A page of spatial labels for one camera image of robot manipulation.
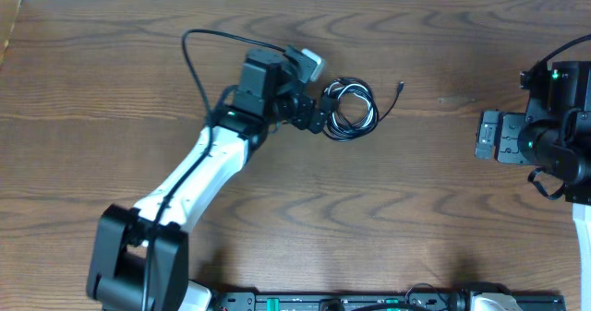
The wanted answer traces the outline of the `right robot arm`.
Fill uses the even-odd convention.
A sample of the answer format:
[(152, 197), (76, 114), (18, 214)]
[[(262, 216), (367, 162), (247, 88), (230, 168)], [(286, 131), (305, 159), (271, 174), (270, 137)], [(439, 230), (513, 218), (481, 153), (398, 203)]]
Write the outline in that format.
[(590, 63), (538, 63), (521, 75), (523, 113), (481, 114), (475, 156), (528, 165), (527, 181), (550, 200), (573, 204), (581, 256), (581, 308), (590, 308)]

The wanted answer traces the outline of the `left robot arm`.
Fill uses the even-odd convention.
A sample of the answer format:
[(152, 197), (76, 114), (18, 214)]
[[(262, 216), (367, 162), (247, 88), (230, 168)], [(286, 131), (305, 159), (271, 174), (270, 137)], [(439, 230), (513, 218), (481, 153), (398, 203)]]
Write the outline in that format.
[(189, 236), (271, 125), (322, 130), (335, 102), (316, 102), (305, 89), (324, 65), (309, 49), (249, 50), (238, 83), (223, 91), (185, 159), (132, 208), (113, 204), (99, 219), (88, 297), (105, 310), (211, 309), (213, 291), (188, 277)]

